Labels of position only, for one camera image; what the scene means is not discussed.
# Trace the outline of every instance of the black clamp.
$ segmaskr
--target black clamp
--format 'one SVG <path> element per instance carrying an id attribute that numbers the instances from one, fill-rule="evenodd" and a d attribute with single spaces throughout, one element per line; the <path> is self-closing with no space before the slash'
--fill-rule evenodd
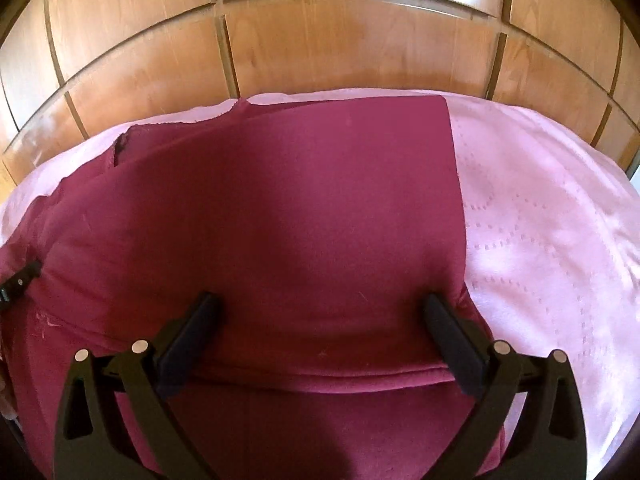
<path id="1" fill-rule="evenodd" d="M 42 264 L 33 260 L 0 285 L 0 312 L 8 309 L 15 300 L 24 295 L 31 280 L 39 277 L 41 270 Z"/>

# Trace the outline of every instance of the metal rivet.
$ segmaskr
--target metal rivet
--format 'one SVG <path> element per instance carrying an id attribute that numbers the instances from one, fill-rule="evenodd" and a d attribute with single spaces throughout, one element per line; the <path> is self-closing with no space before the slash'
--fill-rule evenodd
<path id="1" fill-rule="evenodd" d="M 84 348 L 76 352 L 76 361 L 78 361 L 79 363 L 81 363 L 88 357 L 89 357 L 89 351 Z"/>
<path id="2" fill-rule="evenodd" d="M 142 354 L 143 352 L 146 352 L 147 348 L 149 348 L 149 343 L 144 339 L 138 339 L 135 343 L 133 343 L 133 345 L 131 345 L 131 351 L 134 354 Z"/>
<path id="3" fill-rule="evenodd" d="M 562 350 L 554 350 L 553 357 L 559 363 L 565 363 L 568 359 L 568 357 Z"/>
<path id="4" fill-rule="evenodd" d="M 500 355 L 507 355 L 509 352 L 511 352 L 511 345 L 509 345 L 509 343 L 507 343 L 506 341 L 496 341 L 494 343 L 494 350 Z"/>

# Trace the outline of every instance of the bed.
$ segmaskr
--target bed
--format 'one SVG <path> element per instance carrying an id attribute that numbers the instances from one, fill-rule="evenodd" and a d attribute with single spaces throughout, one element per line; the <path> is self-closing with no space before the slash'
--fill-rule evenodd
<path id="1" fill-rule="evenodd" d="M 577 360 L 590 478 L 621 445 L 640 406 L 640 29 L 623 0 L 14 0 L 9 18 L 3 242 L 134 122 L 431 89 L 452 115 L 474 301 L 519 351 Z"/>

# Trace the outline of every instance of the maroon blanket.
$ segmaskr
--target maroon blanket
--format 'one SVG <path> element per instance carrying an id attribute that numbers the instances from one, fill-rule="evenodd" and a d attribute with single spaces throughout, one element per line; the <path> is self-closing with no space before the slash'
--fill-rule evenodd
<path id="1" fill-rule="evenodd" d="M 224 323 L 171 406 L 224 480 L 420 478 L 473 403 L 417 308 L 437 291 L 485 326 L 465 252 L 442 97 L 239 102 L 134 126 L 0 250 L 2 277 L 44 264 L 0 324 L 30 452 L 50 476 L 79 348 L 152 338 L 210 290 Z"/>

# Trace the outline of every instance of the black holder arm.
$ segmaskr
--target black holder arm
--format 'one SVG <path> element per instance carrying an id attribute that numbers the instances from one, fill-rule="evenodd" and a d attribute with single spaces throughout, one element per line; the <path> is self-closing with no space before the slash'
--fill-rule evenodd
<path id="1" fill-rule="evenodd" d="M 8 309 L 11 304 L 21 298 L 33 278 L 37 278 L 42 270 L 38 260 L 28 263 L 9 279 L 0 285 L 0 312 Z"/>
<path id="2" fill-rule="evenodd" d="M 434 294 L 424 299 L 422 314 L 458 383 L 467 393 L 481 392 L 423 480 L 584 480 L 584 419 L 567 355 L 558 349 L 546 359 L 521 355 L 506 341 L 489 341 Z M 527 392 L 527 400 L 507 451 L 496 469 L 476 476 L 518 392 Z"/>
<path id="3" fill-rule="evenodd" d="M 103 358 L 85 349 L 76 353 L 58 412 L 56 478 L 217 480 L 163 399 L 184 385 L 220 320 L 221 309 L 217 296 L 203 293 L 183 318 L 168 323 L 153 342 L 139 340 L 128 351 Z M 193 343 L 189 351 L 184 350 L 187 340 Z M 141 464 L 117 407 L 116 392 L 129 396 L 164 476 Z"/>

